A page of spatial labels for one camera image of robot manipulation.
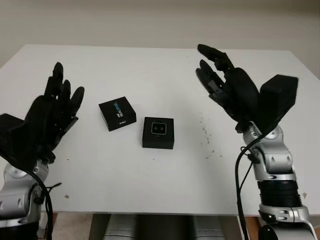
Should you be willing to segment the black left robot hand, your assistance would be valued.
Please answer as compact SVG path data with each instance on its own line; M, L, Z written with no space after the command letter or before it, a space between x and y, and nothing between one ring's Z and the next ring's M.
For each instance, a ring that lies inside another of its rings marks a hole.
M29 129L30 152L37 158L52 152L62 137L78 120L76 116L85 88L78 87L71 94L71 83L64 80L64 68L57 62L48 78L43 95L37 97L25 121Z

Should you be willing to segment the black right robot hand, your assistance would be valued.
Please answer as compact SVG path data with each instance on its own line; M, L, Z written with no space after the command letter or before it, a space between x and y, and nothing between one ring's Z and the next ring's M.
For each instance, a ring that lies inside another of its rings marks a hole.
M245 132L250 122L258 116L259 91L256 85L242 68L234 67L225 52L204 44L199 44L197 50L214 62L215 68L224 73L225 79L222 80L202 59L195 70L199 81L209 97L237 122L237 133Z

